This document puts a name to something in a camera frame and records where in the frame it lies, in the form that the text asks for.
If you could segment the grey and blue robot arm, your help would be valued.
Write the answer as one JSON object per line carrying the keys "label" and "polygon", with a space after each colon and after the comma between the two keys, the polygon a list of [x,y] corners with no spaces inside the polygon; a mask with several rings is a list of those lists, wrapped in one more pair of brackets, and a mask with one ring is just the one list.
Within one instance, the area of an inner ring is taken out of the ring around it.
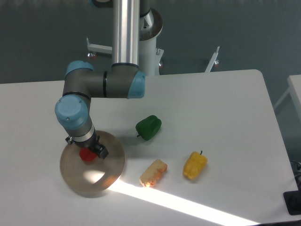
{"label": "grey and blue robot arm", "polygon": [[91,99],[144,96],[146,77],[159,75],[164,51],[156,44],[163,21],[148,0],[93,0],[91,4],[113,9],[112,47],[87,45],[93,52],[111,54],[111,70],[96,73],[90,63],[71,62],[55,114],[68,133],[68,144],[88,148],[104,159],[108,151],[89,115]]}

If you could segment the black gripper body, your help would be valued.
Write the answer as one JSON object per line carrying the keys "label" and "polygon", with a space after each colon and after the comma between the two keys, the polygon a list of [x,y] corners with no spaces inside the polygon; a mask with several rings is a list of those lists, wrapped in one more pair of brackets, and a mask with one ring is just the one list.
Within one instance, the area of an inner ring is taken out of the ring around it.
{"label": "black gripper body", "polygon": [[90,147],[97,142],[97,134],[73,137],[73,142],[80,148]]}

